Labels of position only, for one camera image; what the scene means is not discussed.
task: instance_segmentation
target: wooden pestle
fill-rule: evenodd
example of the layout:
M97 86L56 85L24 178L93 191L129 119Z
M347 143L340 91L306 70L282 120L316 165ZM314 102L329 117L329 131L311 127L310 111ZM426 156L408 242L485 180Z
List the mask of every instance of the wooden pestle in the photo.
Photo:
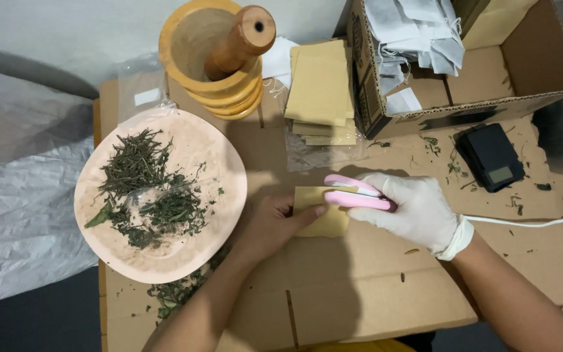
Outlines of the wooden pestle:
M230 33L215 45L203 69L211 81L220 81L238 71L247 60L267 52L277 30L270 13L261 6L245 6L231 24Z

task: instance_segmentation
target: forearm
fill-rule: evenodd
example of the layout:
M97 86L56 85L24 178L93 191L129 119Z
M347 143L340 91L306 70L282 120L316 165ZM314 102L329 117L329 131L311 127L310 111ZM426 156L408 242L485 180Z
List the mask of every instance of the forearm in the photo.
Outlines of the forearm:
M146 351L214 351L240 287L255 265L231 251L188 303L169 317Z
M520 352L563 351L563 311L478 233L452 262L506 344Z

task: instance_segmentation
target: latex glove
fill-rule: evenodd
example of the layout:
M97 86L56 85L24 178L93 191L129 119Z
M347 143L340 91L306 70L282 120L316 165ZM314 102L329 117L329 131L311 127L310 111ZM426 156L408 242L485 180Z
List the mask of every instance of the latex glove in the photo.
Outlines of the latex glove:
M433 177L397 177L380 172L357 177L380 190L398 208L394 213L372 208L353 208L349 217L384 228L411 242L424 245L441 260L451 260L466 248L473 225L451 211Z
M326 211L325 205L315 205L289 216L294 202L294 195L264 197L232 251L241 252L240 256L246 260L260 262L279 251Z

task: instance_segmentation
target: black digital scale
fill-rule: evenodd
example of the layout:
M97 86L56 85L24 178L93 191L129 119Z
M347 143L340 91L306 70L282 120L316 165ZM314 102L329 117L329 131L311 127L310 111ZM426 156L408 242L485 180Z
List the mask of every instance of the black digital scale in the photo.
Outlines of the black digital scale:
M494 193L525 177L518 154L500 124L473 127L456 136L455 148L475 180Z

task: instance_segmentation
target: white glove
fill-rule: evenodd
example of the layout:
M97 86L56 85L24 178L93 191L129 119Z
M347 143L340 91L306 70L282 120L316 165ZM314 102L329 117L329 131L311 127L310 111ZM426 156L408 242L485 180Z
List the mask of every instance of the white glove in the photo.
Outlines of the white glove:
M397 205L394 213L372 208L349 209L347 215L368 221L411 242L424 245L441 260L451 260L473 237L473 225L451 211L433 177L397 177L380 172L357 177Z

